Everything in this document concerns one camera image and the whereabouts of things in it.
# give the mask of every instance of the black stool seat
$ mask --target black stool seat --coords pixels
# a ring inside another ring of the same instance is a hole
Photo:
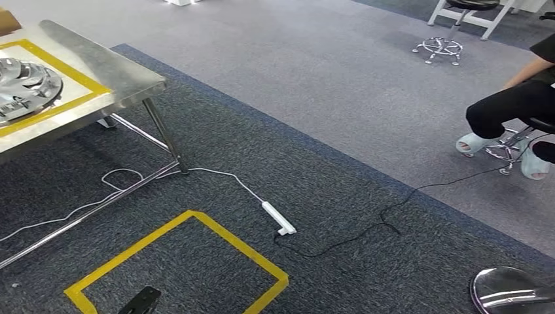
[[[447,0],[447,3],[455,8],[487,11],[495,9],[499,5],[499,0]]]
[[[543,118],[521,118],[520,121],[545,133],[555,134],[555,116]]]

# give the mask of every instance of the table leg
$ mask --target table leg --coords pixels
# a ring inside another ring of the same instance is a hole
[[[145,177],[143,180],[140,180],[139,182],[131,185],[129,188],[125,189],[121,193],[116,194],[116,195],[114,195],[114,197],[109,198],[108,200],[105,200],[103,203],[98,204],[96,207],[94,207],[93,209],[88,211],[83,216],[81,216],[81,217],[79,217],[79,218],[77,218],[77,219],[75,219],[71,222],[68,222],[65,226],[61,227],[60,229],[57,229],[56,231],[52,232],[51,234],[48,234],[46,237],[38,240],[37,242],[35,242],[31,246],[27,247],[26,249],[22,250],[21,252],[18,252],[17,254],[1,261],[0,262],[0,270],[4,267],[10,265],[11,263],[19,260],[21,257],[29,254],[30,252],[38,249],[39,247],[42,247],[44,244],[46,244],[50,240],[54,239],[55,237],[59,236],[60,234],[66,232],[69,229],[73,228],[74,226],[80,224],[82,221],[84,221],[88,217],[91,217],[92,215],[94,215],[95,213],[97,213],[98,211],[103,209],[104,207],[116,202],[117,200],[127,196],[128,194],[131,194],[133,191],[137,190],[138,188],[141,188],[142,186],[145,186],[146,184],[148,184],[152,180],[155,180],[159,176],[161,176],[165,173],[168,173],[170,170],[172,170],[173,168],[175,168],[177,166],[178,166],[177,161],[173,161],[169,165],[167,165],[167,166],[159,169],[158,171],[154,172],[152,175],[149,175],[148,177]]]
[[[152,101],[152,99],[147,98],[143,100],[143,104],[147,109],[147,111],[149,112],[149,115],[151,116],[152,121],[154,121],[154,124],[156,124],[158,131],[160,131],[160,134],[162,135],[164,142],[168,146],[168,149],[170,150],[171,155],[173,156],[175,161],[179,162],[179,165],[178,165],[179,170],[181,170],[181,172],[184,175],[188,174],[189,173],[188,167],[185,164],[183,157],[175,147],[175,144],[171,140],[170,133],[168,132],[168,128],[166,127],[165,123],[162,121],[162,117],[158,113],[156,106],[154,106],[154,102]]]
[[[164,144],[164,142],[160,141],[159,139],[155,138],[154,136],[148,134],[147,132],[141,130],[138,126],[136,126],[135,124],[132,124],[131,122],[123,119],[121,116],[113,113],[111,115],[111,117],[116,120],[117,122],[120,122],[123,126],[125,126],[126,128],[128,128],[129,130],[132,130],[133,132],[135,132],[136,134],[139,134],[140,136],[142,136],[144,139],[148,139],[152,144],[160,147],[161,149],[165,150],[166,152],[170,153],[170,149],[168,148],[168,146],[166,144]]]
[[[111,116],[107,116],[105,118],[102,118],[102,119],[98,120],[97,122],[100,123],[104,128],[107,128],[107,129],[115,128],[116,125],[117,125],[116,120],[114,120],[114,118],[112,118]]]

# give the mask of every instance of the yellow floor marking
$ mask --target yellow floor marking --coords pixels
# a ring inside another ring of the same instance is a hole
[[[285,287],[289,284],[289,276],[271,261],[267,260],[265,257],[260,255],[257,251],[247,245],[245,242],[241,241],[238,237],[233,235],[231,232],[226,230],[220,224],[215,222],[212,218],[207,216],[205,213],[199,211],[185,211],[183,214],[169,221],[167,224],[163,225],[153,233],[147,235],[143,239],[139,240],[137,243],[133,244],[129,249],[121,252],[118,256],[112,258],[108,263],[100,266],[97,270],[93,271],[90,275],[77,281],[64,292],[73,301],[73,303],[80,309],[84,314],[98,314],[96,308],[91,303],[91,301],[83,294],[83,289],[90,286],[97,279],[104,276],[109,271],[113,270],[119,264],[125,262],[129,257],[133,256],[140,250],[144,249],[147,245],[156,241],[159,237],[174,229],[190,217],[198,219],[200,222],[205,224],[208,228],[214,231],[216,234],[221,236],[224,240],[228,241],[233,247],[239,250],[241,253],[253,260],[260,267],[266,270],[268,273],[273,275],[277,282],[266,291],[260,298],[258,298],[255,303],[249,306],[243,314],[257,314],[260,313]]]

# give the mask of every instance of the stainless steel table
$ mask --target stainless steel table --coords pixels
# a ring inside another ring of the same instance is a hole
[[[162,118],[151,100],[152,96],[160,94],[166,89],[164,77],[48,20],[40,22],[37,26],[25,27],[11,35],[0,37],[0,48],[10,45],[17,46],[18,44],[25,46],[29,52],[49,56],[49,60],[53,61],[48,63],[51,63],[50,65],[54,64],[54,67],[51,66],[53,70],[56,71],[57,67],[66,69],[68,73],[73,73],[77,77],[80,75],[84,82],[96,83],[97,87],[101,87],[97,88],[97,92],[100,92],[83,97],[77,105],[64,110],[61,110],[60,106],[60,110],[51,109],[44,114],[39,113],[20,121],[13,126],[0,128],[0,163],[24,153],[31,147],[36,147],[41,143],[71,133],[98,120],[101,120],[107,127],[114,126],[116,121],[120,122],[121,125],[130,128],[156,146],[166,150],[173,156],[173,161],[146,176],[124,192],[109,198],[81,217],[48,234],[23,251],[0,262],[0,269],[38,249],[46,242],[81,223],[109,204],[144,186],[161,174],[175,167],[178,167],[183,174],[188,173],[181,154],[175,148]],[[118,110],[140,103],[144,105],[152,117],[152,121],[160,131],[163,141],[157,140],[115,114]]]

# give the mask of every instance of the blue carpet border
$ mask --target blue carpet border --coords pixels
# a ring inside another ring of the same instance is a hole
[[[317,139],[314,139],[301,131],[298,131],[285,123],[268,116],[267,114],[229,96],[226,95],[206,84],[188,76],[187,74],[177,70],[149,55],[141,52],[138,49],[128,45],[120,44],[112,48],[113,51],[122,54],[133,61],[148,65],[155,65],[157,69],[162,69],[165,77],[177,80],[179,82],[193,86],[195,89],[201,91],[206,96],[226,105],[227,107],[254,118],[265,123],[269,128],[280,132],[284,136],[288,137],[292,141],[297,142],[304,148],[338,164],[340,167],[348,167],[354,170],[356,174],[362,178],[368,178],[378,181],[380,184],[394,189],[400,195],[408,195],[413,188],[378,171],[359,160],[356,160],[335,148],[332,148]],[[500,232],[479,220],[476,220],[453,207],[442,203],[441,201],[432,198],[422,192],[416,192],[412,196],[412,201],[417,201],[418,203],[428,206],[431,212],[443,218],[444,220],[453,222],[459,228],[465,230],[466,232],[473,234],[477,237],[491,241],[505,250],[512,253],[515,257],[520,260],[534,265],[545,271],[552,271],[555,269],[555,259],[543,254],[542,252],[530,247],[506,234]]]

